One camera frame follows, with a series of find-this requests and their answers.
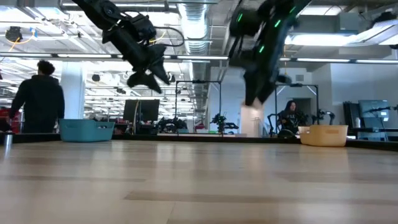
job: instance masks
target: red object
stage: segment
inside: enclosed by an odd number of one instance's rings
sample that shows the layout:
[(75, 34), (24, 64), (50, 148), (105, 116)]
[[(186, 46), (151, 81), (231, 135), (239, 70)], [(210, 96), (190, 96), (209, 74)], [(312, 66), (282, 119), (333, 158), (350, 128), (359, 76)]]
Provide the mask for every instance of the red object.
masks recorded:
[(120, 118), (116, 118), (116, 123), (117, 124), (126, 124), (126, 121)]
[[(0, 110), (0, 119), (8, 119), (10, 109)], [(15, 117), (11, 120), (11, 131), (13, 133), (19, 133), (19, 126), (21, 124), (21, 113), (17, 111)]]
[(204, 128), (205, 128), (205, 125), (203, 123), (200, 123), (200, 124), (195, 126), (195, 131), (199, 130), (199, 129), (204, 129)]

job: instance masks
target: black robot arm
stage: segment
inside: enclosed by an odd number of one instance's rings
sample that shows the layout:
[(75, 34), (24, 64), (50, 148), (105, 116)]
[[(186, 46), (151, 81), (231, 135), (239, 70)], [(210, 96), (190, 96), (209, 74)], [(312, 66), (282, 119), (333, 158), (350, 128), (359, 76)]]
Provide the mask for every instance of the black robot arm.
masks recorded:
[[(245, 69), (245, 104), (250, 106), (257, 98), (265, 102), (276, 88), (279, 76), (277, 65), (289, 29), (297, 24), (296, 17), (311, 0), (268, 0), (258, 10), (240, 6), (234, 11), (229, 32), (235, 37), (229, 51), (229, 65)], [(242, 50), (244, 36), (259, 37), (252, 49)]]
[(132, 65), (135, 74), (129, 77), (127, 84), (148, 86), (161, 93), (155, 76), (170, 84), (163, 67), (164, 44), (153, 44), (150, 40), (156, 35), (156, 29), (148, 16), (138, 14), (131, 17), (109, 0), (72, 0), (87, 17), (103, 31), (105, 44), (111, 42)]
[(318, 110), (318, 113), (317, 113), (318, 117), (316, 117), (315, 115), (312, 115), (312, 124), (315, 124), (315, 121), (317, 119), (323, 120), (323, 117), (326, 114), (329, 115), (329, 117), (330, 117), (329, 125), (333, 125), (333, 121), (335, 120), (336, 115), (333, 112), (331, 112), (331, 111), (323, 111), (321, 109)]

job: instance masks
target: wooden tabletop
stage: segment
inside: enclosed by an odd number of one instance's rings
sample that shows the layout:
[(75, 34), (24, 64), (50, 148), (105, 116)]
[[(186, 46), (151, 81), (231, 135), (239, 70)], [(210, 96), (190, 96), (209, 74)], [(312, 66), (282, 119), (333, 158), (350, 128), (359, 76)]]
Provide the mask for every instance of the wooden tabletop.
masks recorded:
[(398, 223), (398, 153), (111, 141), (0, 151), (2, 224)]

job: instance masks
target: tan plastic bin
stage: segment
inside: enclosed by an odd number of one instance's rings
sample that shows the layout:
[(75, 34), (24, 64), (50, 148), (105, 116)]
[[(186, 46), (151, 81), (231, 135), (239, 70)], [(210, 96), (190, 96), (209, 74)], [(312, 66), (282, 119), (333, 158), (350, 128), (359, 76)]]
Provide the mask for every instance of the tan plastic bin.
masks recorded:
[(347, 125), (312, 125), (309, 133), (300, 133), (300, 140), (309, 146), (344, 147), (347, 131)]

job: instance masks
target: wall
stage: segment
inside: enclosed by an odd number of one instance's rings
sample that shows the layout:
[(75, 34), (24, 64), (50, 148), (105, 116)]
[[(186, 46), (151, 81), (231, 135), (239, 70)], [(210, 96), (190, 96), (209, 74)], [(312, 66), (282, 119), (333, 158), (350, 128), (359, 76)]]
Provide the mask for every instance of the wall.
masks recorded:
[[(385, 59), (394, 59), (391, 55)], [(387, 100), (398, 104), (397, 65), (328, 64), (312, 73), (313, 84), (319, 85), (320, 108), (336, 114), (335, 124), (345, 124), (343, 102)], [(398, 127), (396, 111), (390, 111), (386, 127)]]
[[(331, 111), (335, 113), (332, 101), (332, 87), (331, 87), (331, 65), (326, 64), (312, 73), (312, 83), (318, 85), (319, 91), (319, 108), (325, 111)], [(325, 118), (320, 121), (321, 124), (328, 124), (329, 119)]]
[[(398, 104), (397, 68), (397, 65), (332, 65), (333, 107), (336, 120), (345, 123), (344, 101), (357, 103), (358, 100), (387, 100), (391, 106)], [(390, 111), (390, 120), (386, 126), (398, 126), (395, 111)]]

